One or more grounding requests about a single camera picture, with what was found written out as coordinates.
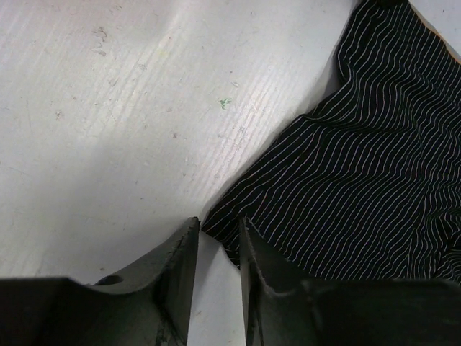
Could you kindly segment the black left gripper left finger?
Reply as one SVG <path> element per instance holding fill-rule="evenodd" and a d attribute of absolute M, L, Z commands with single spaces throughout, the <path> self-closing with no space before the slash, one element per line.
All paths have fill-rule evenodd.
<path fill-rule="evenodd" d="M 95 284 L 1 280 L 2 345 L 186 345 L 200 221 Z"/>

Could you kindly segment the black underwear orange trim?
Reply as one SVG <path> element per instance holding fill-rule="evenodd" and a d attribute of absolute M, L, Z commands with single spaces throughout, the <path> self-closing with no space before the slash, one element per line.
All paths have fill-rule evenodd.
<path fill-rule="evenodd" d="M 362 1 L 339 89 L 295 118 L 208 213 L 323 280 L 460 281 L 460 64 L 407 1 Z"/>

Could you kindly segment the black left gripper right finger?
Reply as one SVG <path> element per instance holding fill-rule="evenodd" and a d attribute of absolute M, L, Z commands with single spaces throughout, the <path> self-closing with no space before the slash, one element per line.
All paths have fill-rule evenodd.
<path fill-rule="evenodd" d="M 318 280 L 239 223 L 247 345 L 458 345 L 448 280 Z"/>

